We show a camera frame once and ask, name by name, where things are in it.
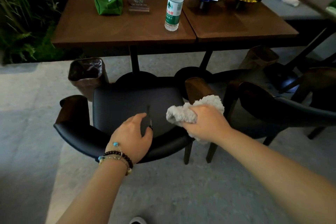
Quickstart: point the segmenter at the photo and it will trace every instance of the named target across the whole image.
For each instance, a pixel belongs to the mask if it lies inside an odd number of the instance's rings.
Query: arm
[[[118,142],[123,153],[133,163],[139,162],[152,143],[153,131],[147,128],[141,137],[140,123],[145,113],[130,117],[111,136],[106,151],[117,150],[114,142]],[[109,221],[114,200],[126,174],[127,167],[120,160],[106,159],[86,185],[85,189],[75,198],[58,224],[105,224]]]
[[[324,177],[231,128],[212,106],[191,107],[189,133],[221,146],[236,158],[299,223],[336,223],[336,188]]]

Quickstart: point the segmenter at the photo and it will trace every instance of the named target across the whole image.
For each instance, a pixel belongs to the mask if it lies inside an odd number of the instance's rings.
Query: hand
[[[216,143],[234,131],[224,116],[212,105],[192,106],[190,109],[197,114],[197,122],[195,124],[183,123],[188,133],[202,140]]]
[[[140,113],[128,118],[111,135],[111,139],[106,146],[105,152],[118,150],[113,143],[118,143],[121,151],[126,154],[136,164],[148,152],[152,144],[153,130],[146,129],[144,137],[141,137],[141,120],[146,117],[146,113]]]

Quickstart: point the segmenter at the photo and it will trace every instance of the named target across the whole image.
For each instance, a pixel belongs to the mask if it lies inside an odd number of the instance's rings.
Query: trash can
[[[239,69],[263,69],[269,65],[276,63],[279,60],[279,55],[270,48],[259,45],[251,48],[245,59],[240,64]]]
[[[70,64],[68,79],[90,102],[93,100],[95,88],[109,83],[101,58],[73,61]]]

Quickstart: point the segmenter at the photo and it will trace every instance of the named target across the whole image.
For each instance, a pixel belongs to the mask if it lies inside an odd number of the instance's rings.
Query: gray floor
[[[300,48],[278,48],[282,62]],[[204,53],[145,55],[140,68],[173,76],[198,66]],[[208,69],[235,69],[246,50],[215,52]],[[103,58],[111,82],[130,72],[129,57]],[[0,223],[55,223],[95,171],[96,163],[67,145],[53,129],[63,97],[78,94],[67,81],[69,61],[0,67]],[[289,128],[271,148],[336,181],[335,128],[316,140],[311,129]],[[292,223],[265,189],[236,160],[195,143],[189,165],[183,151],[137,165],[124,180],[110,223],[143,215],[150,224]]]

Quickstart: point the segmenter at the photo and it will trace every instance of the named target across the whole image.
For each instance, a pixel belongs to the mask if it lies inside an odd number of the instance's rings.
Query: plastic bottle
[[[165,27],[175,31],[179,27],[180,14],[184,0],[168,0]]]

